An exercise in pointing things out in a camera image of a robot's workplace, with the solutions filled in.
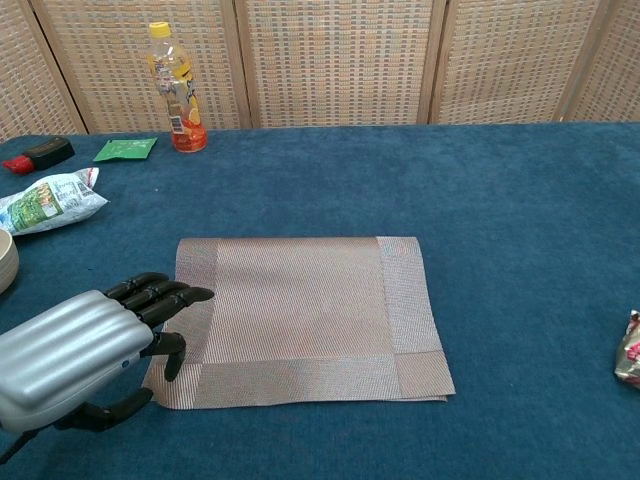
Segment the wicker room divider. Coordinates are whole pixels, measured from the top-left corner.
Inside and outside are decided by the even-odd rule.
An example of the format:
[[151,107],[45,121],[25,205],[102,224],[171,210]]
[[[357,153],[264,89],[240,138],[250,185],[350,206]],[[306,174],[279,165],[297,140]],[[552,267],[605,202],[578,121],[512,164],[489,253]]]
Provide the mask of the wicker room divider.
[[0,0],[1,139],[166,130],[159,20],[207,128],[640,120],[640,0]]

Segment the blue carpet table surface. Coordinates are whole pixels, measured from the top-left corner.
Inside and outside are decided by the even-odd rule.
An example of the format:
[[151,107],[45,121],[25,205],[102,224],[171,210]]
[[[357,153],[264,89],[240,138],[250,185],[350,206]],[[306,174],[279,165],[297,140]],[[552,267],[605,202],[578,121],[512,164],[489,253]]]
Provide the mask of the blue carpet table surface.
[[[44,172],[0,172],[0,197],[99,166],[90,219],[16,238],[0,333],[89,289],[174,274],[184,237],[416,236],[457,394],[447,403],[307,403],[211,411],[150,404],[102,434],[49,429],[7,479],[631,478],[640,390],[614,374],[640,308],[640,124],[210,132],[145,161],[93,164],[71,136]],[[0,159],[48,137],[0,146]],[[140,385],[138,363],[94,398]],[[15,436],[0,433],[0,449]]]

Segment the silver robotic arm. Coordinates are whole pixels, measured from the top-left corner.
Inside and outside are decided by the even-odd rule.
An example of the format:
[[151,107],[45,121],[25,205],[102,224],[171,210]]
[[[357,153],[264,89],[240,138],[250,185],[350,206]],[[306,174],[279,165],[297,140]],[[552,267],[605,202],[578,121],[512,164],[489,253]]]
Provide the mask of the silver robotic arm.
[[76,295],[0,335],[0,428],[22,434],[0,465],[44,428],[101,432],[133,416],[153,397],[148,388],[106,408],[87,400],[151,355],[169,355],[164,374],[173,381],[186,343],[179,333],[153,329],[213,295],[143,273],[105,292]]

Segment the wrapper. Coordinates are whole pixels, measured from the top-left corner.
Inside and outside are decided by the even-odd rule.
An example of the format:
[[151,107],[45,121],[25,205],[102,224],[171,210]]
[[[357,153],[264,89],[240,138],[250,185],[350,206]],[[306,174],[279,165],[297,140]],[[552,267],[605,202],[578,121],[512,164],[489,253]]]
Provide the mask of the wrapper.
[[640,388],[640,313],[632,310],[627,331],[616,354],[616,376]]
[[98,172],[97,168],[85,168],[49,175],[22,192],[0,199],[0,228],[17,236],[89,218],[108,203],[92,190]]

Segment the white bowl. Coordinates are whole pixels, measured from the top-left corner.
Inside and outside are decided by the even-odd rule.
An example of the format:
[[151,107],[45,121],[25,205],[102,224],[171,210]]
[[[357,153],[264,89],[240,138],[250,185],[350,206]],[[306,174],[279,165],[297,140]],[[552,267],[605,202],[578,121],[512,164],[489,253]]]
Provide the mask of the white bowl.
[[0,294],[13,283],[19,264],[18,249],[13,237],[0,228]]

